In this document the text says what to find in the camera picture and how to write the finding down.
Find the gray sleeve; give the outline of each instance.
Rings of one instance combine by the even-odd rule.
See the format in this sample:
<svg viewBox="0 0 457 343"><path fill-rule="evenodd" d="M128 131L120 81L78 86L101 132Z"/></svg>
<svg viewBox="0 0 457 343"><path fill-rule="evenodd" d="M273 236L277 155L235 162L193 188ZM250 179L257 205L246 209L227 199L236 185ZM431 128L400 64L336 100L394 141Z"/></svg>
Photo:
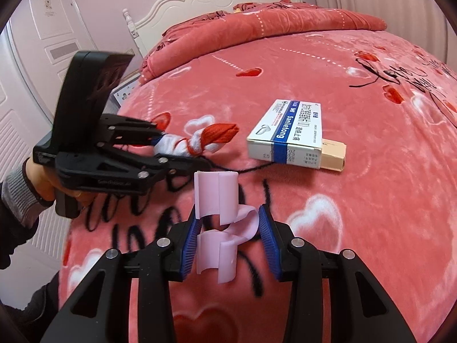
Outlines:
<svg viewBox="0 0 457 343"><path fill-rule="evenodd" d="M52 206L39 197L25 176L25 163L11 172L3 182L1 199L14 217L26 228L31 228L38 216Z"/></svg>

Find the white heart pattern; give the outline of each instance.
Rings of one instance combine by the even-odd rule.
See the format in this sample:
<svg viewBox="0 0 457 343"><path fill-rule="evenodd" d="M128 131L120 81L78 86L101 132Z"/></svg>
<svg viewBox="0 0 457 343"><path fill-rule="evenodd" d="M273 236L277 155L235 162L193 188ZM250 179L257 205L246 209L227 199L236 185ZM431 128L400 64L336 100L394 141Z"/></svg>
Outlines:
<svg viewBox="0 0 457 343"><path fill-rule="evenodd" d="M176 70L175 72L172 72L168 75L168 78L169 79L172 79L174 77L179 77L180 74L182 73L185 73L185 72L188 72L192 69L191 66L187 66L187 67L184 67L184 68L180 68L179 70Z"/></svg>
<svg viewBox="0 0 457 343"><path fill-rule="evenodd" d="M346 73L352 77L360 77L361 79L369 79L370 75L359 68L348 67Z"/></svg>
<svg viewBox="0 0 457 343"><path fill-rule="evenodd" d="M84 262L81 266L76 265L70 269L70 274L68 277L68 295L70 295L73 290L79 285L82 279L88 274L91 268L98 262L100 257L103 255L103 251L100 249L92 249L87 253L84 258Z"/></svg>
<svg viewBox="0 0 457 343"><path fill-rule="evenodd" d="M445 116L430 99L415 89L411 89L411 92L414 94L411 98L412 105L427 123L438 125L446 121Z"/></svg>
<svg viewBox="0 0 457 343"><path fill-rule="evenodd" d="M330 197L320 193L310 197L305 209L291 214L287 223L295 236L309 240L318 249L341 251L343 221L338 206Z"/></svg>
<svg viewBox="0 0 457 343"><path fill-rule="evenodd" d="M204 129L207 126L214 124L216 120L213 115L205 115L200 118L194 118L189 120L186 125L184 125L184 132L187 135L194 135L197 130Z"/></svg>

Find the red heart pattern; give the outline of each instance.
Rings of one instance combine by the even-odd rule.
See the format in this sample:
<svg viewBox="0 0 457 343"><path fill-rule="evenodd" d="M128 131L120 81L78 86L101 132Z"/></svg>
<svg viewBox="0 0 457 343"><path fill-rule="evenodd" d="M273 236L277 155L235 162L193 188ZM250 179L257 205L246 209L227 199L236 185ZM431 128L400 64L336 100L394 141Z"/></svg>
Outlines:
<svg viewBox="0 0 457 343"><path fill-rule="evenodd" d="M425 54L423 52L421 52L420 50L413 49L413 53L420 55L421 57L425 57Z"/></svg>
<svg viewBox="0 0 457 343"><path fill-rule="evenodd" d="M155 122L157 124L157 129L161 131L165 131L165 129L168 128L170 121L171 115L169 112L162 112L151 120L151 122Z"/></svg>
<svg viewBox="0 0 457 343"><path fill-rule="evenodd" d="M387 99L389 99L391 102L394 102L395 104L403 103L403 101L404 101L403 97L393 86L385 85L382 88L385 91L384 96Z"/></svg>
<svg viewBox="0 0 457 343"><path fill-rule="evenodd" d="M448 102L447 100L443 100L443 103L447 106L447 108L449 108L451 111L454 111L455 113L457 113L457 108L450 102Z"/></svg>
<svg viewBox="0 0 457 343"><path fill-rule="evenodd" d="M251 68L246 71L238 72L236 77L257 77L263 72L262 68Z"/></svg>
<svg viewBox="0 0 457 343"><path fill-rule="evenodd" d="M376 55L364 51L358 51L354 55L360 59L365 59L366 61L380 61Z"/></svg>
<svg viewBox="0 0 457 343"><path fill-rule="evenodd" d="M218 307L205 308L196 318L173 318L178 343L237 343L239 328L233 317Z"/></svg>
<svg viewBox="0 0 457 343"><path fill-rule="evenodd" d="M65 251L63 253L63 261L62 261L62 265L64 267L67 266L68 264L68 258L70 257L70 249L71 249L71 235L68 236L68 239L67 239L67 244L65 246Z"/></svg>

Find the blue stripe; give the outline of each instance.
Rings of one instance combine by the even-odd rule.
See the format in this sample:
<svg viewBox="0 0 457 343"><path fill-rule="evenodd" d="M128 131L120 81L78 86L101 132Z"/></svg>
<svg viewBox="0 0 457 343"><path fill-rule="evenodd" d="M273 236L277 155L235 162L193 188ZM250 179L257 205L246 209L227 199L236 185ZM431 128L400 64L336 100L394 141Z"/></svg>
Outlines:
<svg viewBox="0 0 457 343"><path fill-rule="evenodd" d="M276 128L275 134L271 142L273 150L273 161L279 163L287 163L287 138L289 137L290 130L295 119L296 110L300 102L292 100L287 107L287 112L281 119L281 122Z"/></svg>
<svg viewBox="0 0 457 343"><path fill-rule="evenodd" d="M160 137L157 137L157 138L151 140L151 146L155 146L158 142L161 141L162 138L163 138L163 135L161 135Z"/></svg>

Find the human hand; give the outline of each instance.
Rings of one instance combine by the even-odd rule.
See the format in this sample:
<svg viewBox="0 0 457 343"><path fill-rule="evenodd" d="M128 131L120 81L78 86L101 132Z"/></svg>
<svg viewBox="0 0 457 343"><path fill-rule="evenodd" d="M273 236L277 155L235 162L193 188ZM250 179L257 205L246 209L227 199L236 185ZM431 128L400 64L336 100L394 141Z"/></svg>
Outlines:
<svg viewBox="0 0 457 343"><path fill-rule="evenodd" d="M89 205L97 195L93 192L72 191L64 188L54 169L34 163L33 158L29 158L26 162L26 175L37 193L46 201L55 200L55 189L76 198L83 206Z"/></svg>

